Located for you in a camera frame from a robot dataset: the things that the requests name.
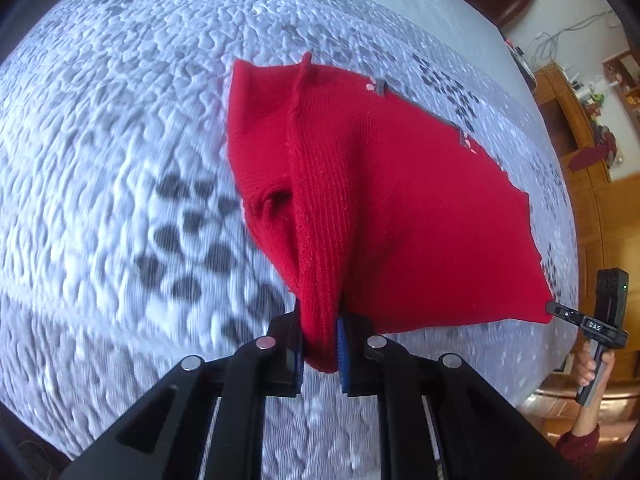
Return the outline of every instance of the shelf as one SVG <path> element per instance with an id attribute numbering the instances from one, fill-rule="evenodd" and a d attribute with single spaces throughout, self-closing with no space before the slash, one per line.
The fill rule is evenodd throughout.
<path id="1" fill-rule="evenodd" d="M 617 81 L 618 78 L 616 78 L 616 74 L 618 74 L 622 79 L 623 84 L 626 84 L 630 87 L 629 90 L 625 91 L 620 87 L 620 85 L 615 85 L 612 86 L 611 90 L 618 96 L 618 98 L 622 102 L 622 105 L 623 107 L 625 107 L 626 113 L 631 119 L 631 123 L 636 130 L 636 135 L 640 137 L 640 104 L 633 105 L 627 100 L 628 97 L 635 97 L 640 99 L 640 87 L 636 86 L 636 81 L 633 77 L 631 77 L 631 74 L 629 74 L 626 67 L 620 61 L 621 58 L 628 56 L 633 56 L 636 59 L 639 59 L 640 57 L 638 51 L 627 50 L 622 54 L 618 54 L 616 57 L 607 59 L 602 65 L 604 67 L 605 76 L 609 81 Z"/>

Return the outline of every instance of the bed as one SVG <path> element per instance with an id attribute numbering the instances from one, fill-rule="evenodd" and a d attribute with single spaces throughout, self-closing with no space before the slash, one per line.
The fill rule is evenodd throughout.
<path id="1" fill-rule="evenodd" d="M 228 355 L 293 308 L 242 222 L 225 115 L 235 59 L 306 51 L 478 140 L 529 193 L 549 285 L 577 305 L 558 160 L 500 34 L 461 0 L 63 0 L 0 67 L 0 401 L 70 457 L 182 357 Z M 459 353 L 518 404 L 575 329 L 393 337 Z M 373 399 L 308 368 L 301 396 L 268 400 L 263 476 L 375 475 L 376 425 Z"/>

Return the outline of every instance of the person's arm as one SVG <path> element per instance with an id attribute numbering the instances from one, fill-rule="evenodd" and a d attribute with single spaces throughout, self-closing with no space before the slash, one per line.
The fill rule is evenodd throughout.
<path id="1" fill-rule="evenodd" d="M 600 383 L 593 393 L 593 398 L 588 407 L 581 406 L 571 431 L 565 433 L 556 449 L 571 462 L 578 470 L 585 472 L 588 463 L 596 451 L 600 437 L 598 426 L 598 414 L 600 403 L 607 388 L 607 382 L 611 377 L 611 371 L 616 361 L 615 354 L 609 350 L 602 355 L 602 366 L 605 366 Z M 574 366 L 571 375 L 579 386 L 586 386 L 595 377 L 596 363 L 589 354 L 589 342 L 585 341 L 582 350 L 574 357 Z"/>

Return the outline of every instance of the ribbed knit fabric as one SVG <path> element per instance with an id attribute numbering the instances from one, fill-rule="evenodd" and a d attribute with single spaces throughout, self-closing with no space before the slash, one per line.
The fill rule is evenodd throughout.
<path id="1" fill-rule="evenodd" d="M 574 436 L 571 431 L 565 433 L 558 440 L 556 449 L 584 475 L 589 470 L 590 462 L 596 453 L 599 440 L 600 425 L 597 425 L 595 430 L 585 436 Z"/>
<path id="2" fill-rule="evenodd" d="M 469 139 L 369 78 L 238 60 L 229 159 L 249 231 L 332 372 L 340 298 L 379 332 L 549 322 L 529 198 Z"/>

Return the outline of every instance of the red sleeve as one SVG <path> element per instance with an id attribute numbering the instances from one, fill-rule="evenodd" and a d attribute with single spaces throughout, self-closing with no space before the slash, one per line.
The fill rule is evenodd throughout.
<path id="1" fill-rule="evenodd" d="M 580 471 L 586 473 L 591 457 L 596 451 L 596 446 L 600 439 L 600 426 L 596 426 L 590 434 L 585 436 L 574 436 L 571 431 L 565 433 L 558 443 L 556 449 L 567 459 L 573 466 Z"/>

